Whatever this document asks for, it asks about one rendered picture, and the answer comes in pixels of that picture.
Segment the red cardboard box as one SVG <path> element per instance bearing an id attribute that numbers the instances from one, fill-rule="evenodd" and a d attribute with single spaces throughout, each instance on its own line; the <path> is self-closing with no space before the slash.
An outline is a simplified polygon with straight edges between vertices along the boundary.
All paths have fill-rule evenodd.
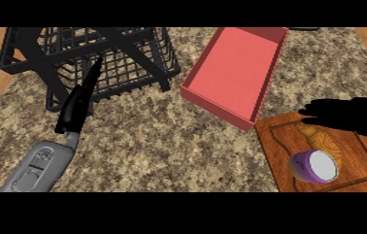
<path id="1" fill-rule="evenodd" d="M 258 119 L 287 33 L 220 27 L 183 80 L 183 98 L 243 131 Z"/>

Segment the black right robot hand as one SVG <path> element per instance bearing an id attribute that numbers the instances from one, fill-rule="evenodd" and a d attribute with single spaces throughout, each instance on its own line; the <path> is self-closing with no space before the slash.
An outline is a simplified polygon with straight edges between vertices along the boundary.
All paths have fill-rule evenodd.
<path id="1" fill-rule="evenodd" d="M 367 97 L 315 99 L 298 111 L 304 124 L 352 131 L 367 137 Z"/>

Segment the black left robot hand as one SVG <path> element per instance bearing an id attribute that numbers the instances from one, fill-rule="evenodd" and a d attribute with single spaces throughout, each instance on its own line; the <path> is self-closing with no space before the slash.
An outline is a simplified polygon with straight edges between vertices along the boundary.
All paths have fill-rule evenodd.
<path id="1" fill-rule="evenodd" d="M 103 58 L 99 57 L 85 76 L 83 84 L 78 84 L 69 94 L 57 119 L 55 132 L 81 132 L 93 89 L 100 76 Z"/>

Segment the brown wooden cutting board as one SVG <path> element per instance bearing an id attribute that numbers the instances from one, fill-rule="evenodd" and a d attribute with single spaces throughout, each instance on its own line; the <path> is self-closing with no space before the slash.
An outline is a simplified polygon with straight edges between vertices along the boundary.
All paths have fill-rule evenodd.
<path id="1" fill-rule="evenodd" d="M 280 192 L 367 192 L 367 137 L 320 127 L 336 140 L 342 151 L 340 175 L 329 184 L 301 182 L 289 171 L 289 157 L 310 150 L 305 136 L 295 126 L 301 122 L 298 112 L 262 118 L 255 130 L 265 152 Z"/>

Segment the golden brown croissant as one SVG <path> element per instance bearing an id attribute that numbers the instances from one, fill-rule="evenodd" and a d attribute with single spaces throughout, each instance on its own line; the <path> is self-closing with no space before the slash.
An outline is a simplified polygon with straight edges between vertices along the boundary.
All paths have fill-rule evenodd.
<path id="1" fill-rule="evenodd" d="M 340 147 L 329 133 L 317 126 L 298 123 L 295 129 L 299 133 L 301 146 L 310 150 L 324 151 L 342 166 Z"/>

